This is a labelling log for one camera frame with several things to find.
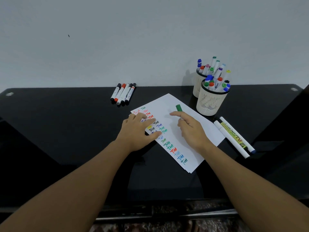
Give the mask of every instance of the forearm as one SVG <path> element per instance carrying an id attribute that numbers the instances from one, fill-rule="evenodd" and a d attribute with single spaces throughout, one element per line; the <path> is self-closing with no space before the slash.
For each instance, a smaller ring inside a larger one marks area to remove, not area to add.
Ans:
<path id="1" fill-rule="evenodd" d="M 309 209 L 219 148 L 200 151 L 252 231 L 308 231 Z"/>
<path id="2" fill-rule="evenodd" d="M 24 204 L 2 231 L 88 231 L 128 153 L 116 142 Z"/>

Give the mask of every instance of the green marker cap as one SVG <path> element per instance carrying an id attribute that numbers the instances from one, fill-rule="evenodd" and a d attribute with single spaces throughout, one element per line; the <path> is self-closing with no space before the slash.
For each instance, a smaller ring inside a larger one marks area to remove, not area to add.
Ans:
<path id="1" fill-rule="evenodd" d="M 181 106 L 179 104 L 176 105 L 176 109 L 177 109 L 177 111 L 182 111 Z"/>

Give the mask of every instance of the paper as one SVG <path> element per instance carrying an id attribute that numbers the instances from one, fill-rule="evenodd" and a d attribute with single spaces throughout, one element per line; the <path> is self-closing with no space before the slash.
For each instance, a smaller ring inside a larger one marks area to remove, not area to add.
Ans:
<path id="1" fill-rule="evenodd" d="M 183 102 L 170 94 L 166 94 L 152 102 L 149 102 L 131 113 L 142 112 L 147 119 L 156 118 L 156 122 L 145 129 L 148 134 L 161 131 L 162 135 L 157 138 L 159 143 L 188 173 L 192 173 L 202 162 L 203 157 L 192 149 L 181 136 L 181 130 L 177 126 L 179 117 L 171 116 L 169 113 L 176 111 L 176 105 L 180 104 L 182 110 L 200 122 L 207 137 L 218 146 L 224 139 L 223 134 L 217 127 L 205 117 L 195 112 Z"/>

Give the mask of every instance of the white pen holder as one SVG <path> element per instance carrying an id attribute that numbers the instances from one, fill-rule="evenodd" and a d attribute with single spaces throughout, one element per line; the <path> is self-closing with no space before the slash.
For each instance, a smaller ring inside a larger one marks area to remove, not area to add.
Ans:
<path id="1" fill-rule="evenodd" d="M 194 87 L 193 87 L 193 95 L 198 98 L 200 94 L 200 89 L 201 89 L 201 82 L 204 80 L 207 76 L 202 75 L 196 70 L 196 74 L 194 75 L 195 77 L 195 82 L 194 82 Z"/>
<path id="2" fill-rule="evenodd" d="M 200 82 L 200 92 L 196 104 L 196 109 L 204 116 L 212 116 L 216 114 L 227 93 L 230 92 L 230 90 L 226 92 L 210 91 L 204 87 L 204 82 L 205 79 Z"/>

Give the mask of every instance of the right arm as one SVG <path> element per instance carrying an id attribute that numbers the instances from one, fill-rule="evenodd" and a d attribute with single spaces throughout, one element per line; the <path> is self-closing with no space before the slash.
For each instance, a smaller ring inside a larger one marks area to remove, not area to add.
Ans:
<path id="1" fill-rule="evenodd" d="M 309 208 L 222 152 L 193 117 L 184 112 L 171 115 L 182 118 L 182 136 L 213 169 L 251 231 L 309 231 Z"/>

